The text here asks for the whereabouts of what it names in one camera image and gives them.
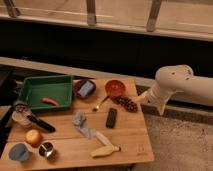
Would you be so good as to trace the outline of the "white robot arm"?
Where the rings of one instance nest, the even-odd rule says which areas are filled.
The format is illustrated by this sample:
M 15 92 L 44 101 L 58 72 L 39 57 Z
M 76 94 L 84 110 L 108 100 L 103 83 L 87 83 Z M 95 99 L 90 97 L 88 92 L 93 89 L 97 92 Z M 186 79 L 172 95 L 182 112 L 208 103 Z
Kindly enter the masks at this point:
M 195 76 L 188 65 L 164 66 L 157 70 L 154 84 L 135 98 L 139 103 L 151 103 L 160 115 L 169 99 L 183 92 L 199 102 L 213 106 L 213 78 Z

